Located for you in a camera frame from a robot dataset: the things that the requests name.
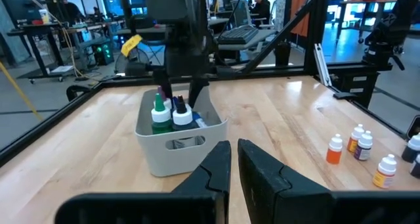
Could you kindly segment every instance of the desk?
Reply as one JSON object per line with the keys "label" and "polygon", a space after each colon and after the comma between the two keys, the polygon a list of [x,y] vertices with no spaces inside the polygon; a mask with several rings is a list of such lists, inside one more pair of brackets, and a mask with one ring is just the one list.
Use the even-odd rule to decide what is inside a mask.
{"label": "desk", "polygon": [[[215,20],[209,20],[209,26],[214,26],[217,24],[223,24],[228,22],[229,19],[227,18],[217,18]],[[158,24],[157,28],[143,28],[143,29],[137,29],[136,32],[140,34],[145,39],[163,39],[165,37],[166,33],[166,25],[165,24]],[[130,29],[123,29],[118,30],[117,35],[131,35]]]}
{"label": "desk", "polygon": [[[40,79],[40,78],[58,78],[60,81],[62,81],[64,74],[51,73],[51,71],[54,70],[57,66],[64,65],[63,60],[60,55],[60,51],[58,50],[58,47],[55,42],[55,38],[53,36],[53,30],[57,28],[59,28],[59,25],[57,23],[56,24],[42,24],[42,25],[27,25],[27,26],[23,26],[22,29],[12,30],[7,33],[7,35],[9,36],[25,36],[26,35],[28,37],[28,41],[31,45],[33,55],[39,67],[39,69],[28,72],[27,74],[19,76],[18,78],[28,78],[31,83],[33,83],[33,79]],[[41,57],[41,54],[39,53],[37,45],[35,44],[35,41],[33,40],[34,37],[37,35],[47,36],[47,41],[51,47],[51,51],[55,57],[56,62],[49,65],[45,65]]]}
{"label": "desk", "polygon": [[[150,175],[134,134],[142,94],[154,88],[101,90],[1,167],[2,222],[53,223],[59,205],[77,194],[169,192],[186,179],[188,174]],[[349,102],[334,99],[333,91],[309,76],[216,81],[210,91],[221,117],[229,119],[231,223],[249,223],[238,170],[239,138],[331,190],[379,190],[373,174],[380,159],[393,153],[398,166],[392,189],[420,189],[420,180],[408,173],[411,164],[399,157],[405,141]],[[328,164],[331,136],[340,133],[347,140],[357,123],[372,131],[371,158],[359,162],[345,151],[339,165]]]}
{"label": "desk", "polygon": [[254,47],[258,45],[260,41],[263,41],[268,36],[275,34],[275,30],[258,30],[256,36],[254,36],[247,44],[244,45],[233,45],[233,44],[226,44],[226,45],[219,45],[219,50],[226,50],[226,51],[240,51],[246,50],[250,47]]}
{"label": "desk", "polygon": [[364,24],[366,21],[366,14],[368,13],[369,5],[372,3],[378,4],[378,10],[375,14],[375,23],[373,25],[373,26],[376,26],[376,24],[382,19],[385,4],[390,3],[390,2],[396,2],[396,1],[397,0],[342,1],[340,2],[339,6],[341,7],[341,11],[340,11],[340,17],[338,20],[336,43],[338,43],[340,39],[341,31],[343,30],[344,15],[346,12],[347,4],[366,4],[365,10],[363,12],[363,18],[361,19],[360,28],[359,28],[359,43],[363,43],[363,38],[362,38],[363,31],[369,31],[371,29],[371,28],[367,29],[366,27],[364,27]]}
{"label": "desk", "polygon": [[[106,40],[105,33],[103,33],[103,36],[100,38],[93,39],[91,41],[86,42],[80,42],[78,34],[80,32],[84,31],[93,31],[93,30],[103,30],[104,27],[108,28],[108,35],[110,39],[113,39],[113,33],[111,30],[112,24],[120,24],[121,21],[114,21],[114,22],[105,22],[105,23],[98,23],[93,24],[90,26],[84,26],[84,27],[75,27],[75,28],[67,28],[67,31],[70,35],[73,36],[73,40],[75,42],[75,48],[78,50],[79,54],[81,55],[80,61],[81,61],[81,67],[79,69],[86,70],[88,67],[88,62],[85,59],[84,50],[87,47],[90,47],[93,44],[97,44],[100,42],[103,42]],[[60,56],[60,51],[58,50],[58,47],[56,45],[55,38],[53,37],[53,34],[59,34],[61,32],[61,27],[57,23],[51,23],[51,24],[42,24],[42,25],[26,25],[23,26],[22,29],[19,30],[13,30],[7,33],[9,36],[18,36],[18,35],[27,35],[28,41],[30,42],[33,54],[35,55],[35,59],[37,60],[39,69],[34,70],[32,72],[29,72],[27,74],[24,74],[22,76],[19,76],[19,78],[28,78],[30,79],[31,83],[34,83],[34,79],[40,79],[40,78],[59,78],[60,81],[62,81],[63,74],[58,73],[50,73],[51,70],[54,70],[57,66],[63,66],[64,62]],[[46,35],[47,40],[49,42],[49,45],[51,46],[52,53],[56,59],[55,63],[52,63],[48,66],[46,66],[43,62],[43,59],[39,53],[38,48],[36,47],[35,41],[33,38],[36,35]],[[111,41],[111,49],[114,49],[113,41]]]}

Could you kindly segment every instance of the green dropper bottle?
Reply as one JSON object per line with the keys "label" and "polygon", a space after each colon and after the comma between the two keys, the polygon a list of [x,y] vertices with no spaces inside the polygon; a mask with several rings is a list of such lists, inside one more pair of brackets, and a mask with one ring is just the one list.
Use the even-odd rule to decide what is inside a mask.
{"label": "green dropper bottle", "polygon": [[152,132],[154,135],[172,132],[171,111],[163,105],[159,93],[156,93],[155,98],[155,108],[152,109]]}

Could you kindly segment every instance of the person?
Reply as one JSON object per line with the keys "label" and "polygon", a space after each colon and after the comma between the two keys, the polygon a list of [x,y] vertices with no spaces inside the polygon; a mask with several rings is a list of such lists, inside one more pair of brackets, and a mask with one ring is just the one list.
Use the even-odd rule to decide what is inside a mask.
{"label": "person", "polygon": [[[266,18],[263,20],[263,24],[269,24],[270,21],[270,1],[269,0],[254,0],[255,6],[251,9],[252,14],[258,14],[258,16],[253,16],[253,18]],[[260,21],[256,22],[255,25],[258,27]]]}
{"label": "person", "polygon": [[80,12],[79,7],[76,4],[71,3],[67,0],[63,0],[64,8],[66,9],[66,14],[68,16],[68,22],[70,25],[79,22],[80,20],[85,19],[83,14]]}
{"label": "person", "polygon": [[101,15],[98,7],[93,7],[93,14],[94,15]]}

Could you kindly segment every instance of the yellow tag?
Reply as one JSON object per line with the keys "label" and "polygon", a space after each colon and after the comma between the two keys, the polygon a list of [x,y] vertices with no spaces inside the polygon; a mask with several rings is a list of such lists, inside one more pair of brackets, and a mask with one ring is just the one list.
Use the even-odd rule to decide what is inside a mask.
{"label": "yellow tag", "polygon": [[133,50],[140,43],[140,41],[142,41],[142,38],[138,34],[132,36],[126,43],[124,43],[123,47],[121,48],[121,53],[123,53],[125,57],[129,56],[130,51]]}
{"label": "yellow tag", "polygon": [[384,175],[381,172],[376,171],[376,174],[373,177],[373,184],[379,188],[387,189],[390,187],[393,179],[393,175]]}
{"label": "yellow tag", "polygon": [[350,151],[351,153],[353,153],[354,151],[356,151],[357,148],[357,140],[351,139],[348,141],[348,145],[347,145],[348,151]]}

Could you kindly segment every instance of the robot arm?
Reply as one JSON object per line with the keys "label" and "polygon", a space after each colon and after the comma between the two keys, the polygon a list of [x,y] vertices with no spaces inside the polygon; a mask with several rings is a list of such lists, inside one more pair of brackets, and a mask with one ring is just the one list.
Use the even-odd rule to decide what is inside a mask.
{"label": "robot arm", "polygon": [[391,13],[375,26],[365,40],[368,46],[363,61],[383,68],[388,66],[389,58],[404,70],[401,60],[394,55],[394,47],[403,44],[410,30],[411,14],[419,0],[397,0]]}
{"label": "robot arm", "polygon": [[366,38],[366,45],[403,44],[410,30],[411,14],[418,2],[419,0],[397,0],[391,13],[384,16]]}

